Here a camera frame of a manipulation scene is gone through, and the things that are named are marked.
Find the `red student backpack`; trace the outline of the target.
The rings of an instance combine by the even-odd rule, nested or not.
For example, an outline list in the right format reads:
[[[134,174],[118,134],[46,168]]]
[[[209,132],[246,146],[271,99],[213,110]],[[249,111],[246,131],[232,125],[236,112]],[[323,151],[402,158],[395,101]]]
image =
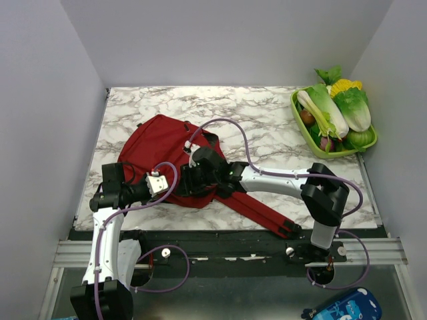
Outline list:
[[[126,141],[118,157],[119,162],[125,163],[123,167],[125,180],[135,185],[144,174],[164,161],[180,169],[189,160],[183,146],[196,130],[197,126],[188,121],[180,121],[165,115],[156,115],[139,125]],[[165,201],[180,207],[203,209],[213,200],[219,201],[224,207],[233,209],[284,239],[294,238],[302,230],[291,219],[246,193],[235,192],[230,197],[224,198],[217,187],[210,187],[200,195],[182,197],[178,195],[178,189],[174,189]]]

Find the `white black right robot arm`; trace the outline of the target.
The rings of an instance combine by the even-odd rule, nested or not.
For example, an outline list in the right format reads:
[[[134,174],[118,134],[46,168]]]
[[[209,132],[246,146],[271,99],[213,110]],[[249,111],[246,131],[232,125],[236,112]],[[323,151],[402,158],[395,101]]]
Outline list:
[[[254,169],[247,162],[227,162],[210,147],[187,145],[183,152],[188,156],[188,163],[181,166],[178,195],[196,196],[215,189],[222,199],[248,192],[300,199],[314,219],[307,244],[308,256],[322,261],[330,255],[350,190],[325,165],[314,163],[306,170],[272,169],[267,172]]]

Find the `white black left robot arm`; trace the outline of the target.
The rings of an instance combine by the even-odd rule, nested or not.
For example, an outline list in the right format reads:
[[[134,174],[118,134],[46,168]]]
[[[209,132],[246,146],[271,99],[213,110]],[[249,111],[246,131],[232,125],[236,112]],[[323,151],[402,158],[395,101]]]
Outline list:
[[[78,319],[132,319],[131,278],[136,263],[147,258],[148,248],[139,231],[121,238],[125,214],[111,217],[135,201],[138,191],[149,195],[146,185],[131,186],[123,163],[101,167],[102,182],[89,200],[93,212],[93,242],[82,284],[73,287],[70,301]]]

